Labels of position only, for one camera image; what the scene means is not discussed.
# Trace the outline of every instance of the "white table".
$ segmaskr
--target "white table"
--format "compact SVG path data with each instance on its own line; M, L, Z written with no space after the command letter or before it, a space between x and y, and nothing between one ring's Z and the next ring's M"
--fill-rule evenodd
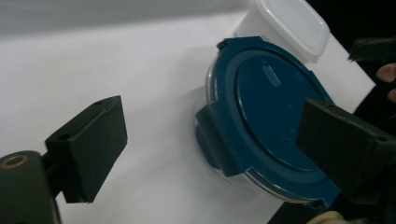
M233 35L250 4L1 2L0 157L43 154L44 140L78 112L121 95L129 144L93 204L58 196L65 224L265 223L281 202L220 178L193 133L215 46ZM374 85L333 37L307 66L350 112Z

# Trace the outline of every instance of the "screw hole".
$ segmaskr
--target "screw hole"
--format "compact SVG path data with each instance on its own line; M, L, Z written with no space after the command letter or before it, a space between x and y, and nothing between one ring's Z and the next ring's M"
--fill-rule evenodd
M70 137L70 134L62 134L61 136L58 137L58 140L64 141L67 140Z
M28 159L25 155L13 156L3 161L0 166L3 169L12 169L24 164Z
M386 141L388 141L388 139L385 138L385 137L377 137L376 139L377 139L378 141L380 141L380 142L386 142Z

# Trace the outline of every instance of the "blue lid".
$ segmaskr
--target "blue lid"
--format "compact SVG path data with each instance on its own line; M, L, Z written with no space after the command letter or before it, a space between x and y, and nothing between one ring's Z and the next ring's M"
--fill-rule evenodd
M331 101L315 75L260 37L225 39L218 47L212 99L196 116L209 163L291 201L330 205L339 189L295 144L304 99Z

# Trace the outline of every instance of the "white plastic container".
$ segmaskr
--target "white plastic container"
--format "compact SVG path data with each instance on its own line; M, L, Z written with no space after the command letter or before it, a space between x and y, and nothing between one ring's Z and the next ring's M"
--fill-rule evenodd
M260 35L302 63L314 63L326 47L330 30L305 0L256 0L235 35Z

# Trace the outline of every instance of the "white lid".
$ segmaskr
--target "white lid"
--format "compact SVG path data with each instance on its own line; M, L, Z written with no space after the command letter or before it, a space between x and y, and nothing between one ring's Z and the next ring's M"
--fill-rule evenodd
M256 5L263 18L307 59L322 54L329 26L305 0L256 0Z

